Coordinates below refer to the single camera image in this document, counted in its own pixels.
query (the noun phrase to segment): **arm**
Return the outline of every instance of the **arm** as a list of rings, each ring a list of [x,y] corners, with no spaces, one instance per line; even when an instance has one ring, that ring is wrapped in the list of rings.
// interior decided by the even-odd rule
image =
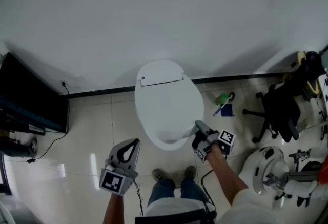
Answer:
[[[124,224],[123,197],[112,194],[103,224]]]
[[[230,168],[218,145],[212,145],[211,152],[207,155],[207,161],[219,180],[225,197],[232,205],[235,196],[239,191],[247,189],[247,185]]]

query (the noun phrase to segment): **white toilet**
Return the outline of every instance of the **white toilet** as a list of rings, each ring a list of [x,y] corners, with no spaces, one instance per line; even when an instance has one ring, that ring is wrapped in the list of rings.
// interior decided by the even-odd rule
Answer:
[[[176,150],[197,131],[204,103],[194,83],[177,63],[160,60],[144,65],[135,86],[137,116],[150,140],[163,150]]]

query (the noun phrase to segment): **black strap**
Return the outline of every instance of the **black strap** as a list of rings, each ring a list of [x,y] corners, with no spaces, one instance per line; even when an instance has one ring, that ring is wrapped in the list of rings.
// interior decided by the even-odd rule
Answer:
[[[216,216],[216,211],[205,212],[204,209],[199,209],[174,215],[137,217],[135,224],[185,224],[194,221],[200,221],[201,224],[214,223],[213,220]]]

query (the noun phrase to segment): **white shirt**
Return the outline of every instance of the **white shirt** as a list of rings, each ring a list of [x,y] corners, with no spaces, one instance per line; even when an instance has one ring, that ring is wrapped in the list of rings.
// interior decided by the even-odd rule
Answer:
[[[173,215],[204,209],[204,203],[186,198],[161,198],[151,203],[145,217]],[[244,189],[234,198],[232,207],[225,212],[217,224],[283,224],[284,221],[270,208],[263,205],[259,196],[250,189]]]

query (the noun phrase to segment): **hand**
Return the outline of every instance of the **hand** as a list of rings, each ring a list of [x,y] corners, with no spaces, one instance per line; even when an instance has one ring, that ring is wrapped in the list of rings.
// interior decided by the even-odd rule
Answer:
[[[207,161],[212,165],[215,161],[218,160],[225,160],[224,156],[221,152],[220,147],[217,144],[212,144],[211,145],[211,151],[206,157]]]

